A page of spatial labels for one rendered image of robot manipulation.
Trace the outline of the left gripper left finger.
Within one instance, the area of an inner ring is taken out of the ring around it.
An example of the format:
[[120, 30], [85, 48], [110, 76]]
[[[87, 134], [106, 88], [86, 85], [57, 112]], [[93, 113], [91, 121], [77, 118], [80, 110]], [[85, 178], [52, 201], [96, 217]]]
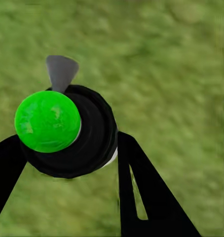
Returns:
[[26, 163], [18, 135], [0, 142], [0, 214]]

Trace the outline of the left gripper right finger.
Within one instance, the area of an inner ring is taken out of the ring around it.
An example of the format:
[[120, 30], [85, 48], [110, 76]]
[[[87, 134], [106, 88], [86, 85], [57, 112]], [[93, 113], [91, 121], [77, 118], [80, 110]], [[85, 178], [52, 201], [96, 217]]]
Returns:
[[[201, 237], [136, 139], [117, 133], [121, 237]], [[130, 167], [148, 220], [137, 215]]]

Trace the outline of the pesticide atomizer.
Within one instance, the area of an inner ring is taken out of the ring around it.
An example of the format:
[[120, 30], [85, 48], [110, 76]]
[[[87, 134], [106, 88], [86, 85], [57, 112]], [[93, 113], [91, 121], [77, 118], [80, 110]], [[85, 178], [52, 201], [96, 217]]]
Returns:
[[100, 93], [71, 85], [79, 63], [45, 59], [51, 88], [27, 97], [15, 115], [21, 149], [31, 165], [54, 178], [73, 179], [109, 165], [117, 156], [116, 118]]

